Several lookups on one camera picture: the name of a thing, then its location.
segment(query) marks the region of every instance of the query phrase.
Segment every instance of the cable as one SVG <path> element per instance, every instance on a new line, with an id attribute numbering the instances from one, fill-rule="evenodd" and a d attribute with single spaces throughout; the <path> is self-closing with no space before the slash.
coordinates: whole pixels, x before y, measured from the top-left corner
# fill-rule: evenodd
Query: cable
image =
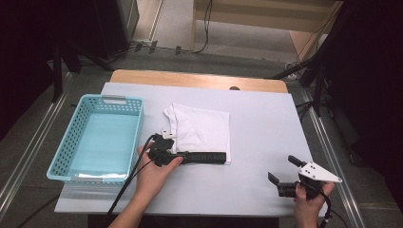
<path id="1" fill-rule="evenodd" d="M 311 39 L 312 39 L 312 36 L 314 35 L 314 34 L 316 34 L 316 33 L 318 33 L 319 31 L 320 32 L 322 32 L 325 28 L 326 28 L 326 26 L 327 26 L 327 24 L 336 16 L 336 10 L 338 9 L 338 6 L 340 5 L 340 2 L 338 2 L 337 3 L 337 5 L 336 5 L 336 7 L 333 9 L 333 11 L 332 11 L 332 14 L 331 14 L 331 17 L 326 21 L 326 23 L 322 26 L 322 27 L 320 27 L 318 30 L 316 30 L 315 32 L 313 32 L 312 34 L 311 34 L 311 36 L 309 37 L 309 39 L 308 39 L 308 41 L 305 43 L 305 45 L 302 47 L 302 50 L 299 52 L 299 54 L 297 55 L 297 62 L 299 62 L 299 60 L 298 60 L 298 57 L 299 57 L 299 55 L 302 53 L 302 51 L 305 49 L 305 47 L 306 47 L 306 45 L 308 45 L 308 43 L 311 41 Z"/>
<path id="2" fill-rule="evenodd" d="M 53 201 L 59 199 L 60 194 L 57 195 L 56 197 L 50 199 L 48 202 L 46 202 L 44 205 L 42 205 L 40 208 L 38 208 L 36 211 L 34 211 L 30 216 L 28 216 L 23 222 L 21 222 L 17 227 L 21 228 L 24 225 L 26 225 L 32 218 L 34 218 L 38 213 L 40 213 L 43 209 L 45 209 L 49 204 L 51 204 Z"/>
<path id="3" fill-rule="evenodd" d="M 104 219 L 102 220 L 102 222 L 100 223 L 100 227 L 104 227 L 107 218 L 109 218 L 112 215 L 113 209 L 115 209 L 116 205 L 118 204 L 119 200 L 121 199 L 122 195 L 125 192 L 125 189 L 128 187 L 128 185 L 131 183 L 131 181 L 133 180 L 134 177 L 136 177 L 136 175 L 140 172 L 140 170 L 142 170 L 145 165 L 143 167 L 141 167 L 141 169 L 139 169 L 139 171 L 137 170 L 137 167 L 139 166 L 140 161 L 142 160 L 143 154 L 145 153 L 145 150 L 147 149 L 148 143 L 154 138 L 155 135 L 152 135 L 150 137 L 148 137 L 148 139 L 146 140 L 143 150 L 139 155 L 139 158 L 136 161 L 136 164 L 133 167 L 133 170 L 130 172 L 129 176 L 127 177 L 127 180 L 124 183 L 124 186 L 122 187 L 121 191 L 119 192 L 118 196 L 116 197 L 116 199 L 113 201 L 112 205 L 110 206 L 109 210 L 106 213 L 106 216 L 104 217 Z"/>
<path id="4" fill-rule="evenodd" d="M 335 215 L 337 215 L 338 216 L 338 218 L 343 222 L 343 224 L 344 224 L 344 226 L 346 227 L 346 228 L 348 228 L 349 226 L 347 225 L 347 222 L 343 219 L 343 217 L 339 214 L 339 213 L 337 213 L 336 211 L 334 211 L 334 210 L 331 210 L 333 213 L 335 213 Z"/>
<path id="5" fill-rule="evenodd" d="M 208 2 L 207 8 L 206 8 L 205 13 L 204 13 L 205 42 L 204 42 L 204 45 L 203 45 L 203 47 L 201 49 L 199 49 L 199 50 L 188 50 L 188 49 L 177 50 L 177 49 L 171 48 L 171 47 L 154 47 L 154 48 L 158 49 L 158 50 L 174 50 L 174 51 L 178 51 L 178 52 L 181 52 L 181 53 L 201 53 L 204 50 L 206 50 L 208 48 L 208 42 L 209 42 L 208 29 L 209 29 L 209 26 L 210 26 L 210 17 L 211 17 L 211 9 L 212 8 L 213 8 L 213 0 L 210 0 Z M 127 52 L 129 52 L 131 50 L 134 50 L 134 49 L 136 49 L 136 48 L 135 47 L 130 48 L 127 51 L 122 52 L 122 53 L 127 53 Z"/>

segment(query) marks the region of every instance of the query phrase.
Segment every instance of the blue plastic basket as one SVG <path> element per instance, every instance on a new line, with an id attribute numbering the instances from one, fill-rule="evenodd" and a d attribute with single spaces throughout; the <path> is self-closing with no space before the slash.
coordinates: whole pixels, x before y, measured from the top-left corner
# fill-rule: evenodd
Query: blue plastic basket
<path id="1" fill-rule="evenodd" d="M 85 95 L 48 169 L 51 180 L 118 183 L 133 169 L 143 99 Z"/>

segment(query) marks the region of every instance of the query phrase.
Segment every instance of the human hand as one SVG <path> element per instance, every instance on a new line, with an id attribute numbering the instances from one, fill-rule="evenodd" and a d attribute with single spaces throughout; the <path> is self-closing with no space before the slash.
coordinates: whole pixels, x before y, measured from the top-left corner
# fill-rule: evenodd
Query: human hand
<path id="1" fill-rule="evenodd" d="M 137 152 L 140 154 L 143 147 L 139 147 Z M 138 227 L 142 219 L 143 212 L 148 204 L 163 189 L 169 174 L 175 170 L 182 162 L 178 157 L 164 167 L 159 167 L 151 162 L 147 153 L 143 154 L 139 162 L 139 169 L 143 169 L 137 175 L 136 192 L 122 213 L 113 220 L 109 227 Z"/>
<path id="2" fill-rule="evenodd" d="M 139 147 L 137 152 L 140 154 L 143 147 Z M 151 201 L 163 189 L 168 176 L 174 171 L 182 162 L 183 158 L 178 157 L 171 161 L 167 166 L 159 167 L 148 158 L 147 153 L 143 154 L 142 160 L 139 163 L 139 168 L 150 162 L 142 169 L 137 175 L 137 186 L 135 196 L 143 200 Z"/>
<path id="3" fill-rule="evenodd" d="M 335 184 L 333 182 L 325 182 L 323 185 L 323 193 L 329 196 L 333 189 L 335 189 Z M 297 184 L 296 187 L 297 197 L 294 199 L 296 206 L 294 208 L 294 218 L 296 219 L 298 228 L 317 228 L 317 217 L 319 216 L 319 211 L 325 202 L 325 198 L 320 194 L 314 199 L 306 199 L 306 189 L 301 184 Z"/>

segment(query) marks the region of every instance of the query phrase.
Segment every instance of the white cloth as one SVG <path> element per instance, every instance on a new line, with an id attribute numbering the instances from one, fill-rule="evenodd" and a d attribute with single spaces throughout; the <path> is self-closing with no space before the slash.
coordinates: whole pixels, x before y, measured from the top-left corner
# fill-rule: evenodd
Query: white cloth
<path id="1" fill-rule="evenodd" d="M 163 111 L 176 135 L 172 152 L 226 152 L 231 163 L 229 113 L 172 104 Z"/>

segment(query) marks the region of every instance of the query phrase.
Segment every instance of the black cable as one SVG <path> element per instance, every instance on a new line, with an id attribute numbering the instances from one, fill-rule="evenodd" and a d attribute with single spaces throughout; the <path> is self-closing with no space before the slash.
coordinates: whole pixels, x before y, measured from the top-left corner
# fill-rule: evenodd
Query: black cable
<path id="1" fill-rule="evenodd" d="M 145 150 L 147 149 L 148 143 L 154 138 L 154 135 L 150 136 L 147 141 L 144 144 L 143 150 L 139 155 L 139 158 L 136 161 L 136 164 L 133 167 L 133 170 L 130 172 L 129 176 L 127 177 L 127 180 L 124 183 L 124 186 L 122 187 L 121 191 L 119 192 L 118 196 L 116 197 L 116 199 L 113 201 L 112 205 L 110 206 L 109 210 L 106 213 L 106 216 L 104 217 L 103 221 L 100 223 L 101 227 L 104 227 L 104 224 L 107 221 L 107 218 L 109 218 L 112 215 L 113 209 L 115 209 L 116 205 L 118 204 L 119 200 L 121 199 L 122 195 L 125 192 L 125 189 L 128 187 L 128 185 L 131 183 L 131 181 L 133 180 L 134 177 L 136 177 L 136 175 L 139 173 L 139 171 L 137 170 L 137 167 L 139 166 L 140 161 L 142 160 L 143 154 L 145 153 Z"/>
<path id="2" fill-rule="evenodd" d="M 207 47 L 208 47 L 208 42 L 209 42 L 209 35 L 208 35 L 208 28 L 210 26 L 210 17 L 211 17 L 211 9 L 213 8 L 213 0 L 210 0 L 208 2 L 207 8 L 205 10 L 204 13 L 204 32 L 205 32 L 205 42 L 204 45 L 201 49 L 199 50 L 187 50 L 187 49 L 180 49 L 180 50 L 176 50 L 175 48 L 171 48 L 171 47 L 154 47 L 155 49 L 159 49 L 159 50 L 173 50 L 173 51 L 178 51 L 181 53 L 201 53 L 203 52 Z M 129 52 L 134 48 L 131 48 L 123 53 Z"/>
<path id="3" fill-rule="evenodd" d="M 347 225 L 347 222 L 343 219 L 343 217 L 339 214 L 339 213 L 337 213 L 336 211 L 334 211 L 334 210 L 331 210 L 335 215 L 337 215 L 338 216 L 338 218 L 343 222 L 343 224 L 344 224 L 344 226 L 346 227 L 346 228 L 348 228 L 349 226 Z"/>
<path id="4" fill-rule="evenodd" d="M 38 208 L 35 212 L 33 212 L 29 217 L 27 217 L 23 222 L 21 222 L 17 228 L 23 227 L 25 224 L 27 224 L 32 218 L 34 218 L 38 213 L 40 213 L 43 209 L 45 209 L 49 204 L 51 204 L 53 201 L 59 199 L 60 194 L 57 195 L 56 197 L 50 199 L 48 202 L 46 202 L 44 205 L 42 205 L 40 208 Z"/>

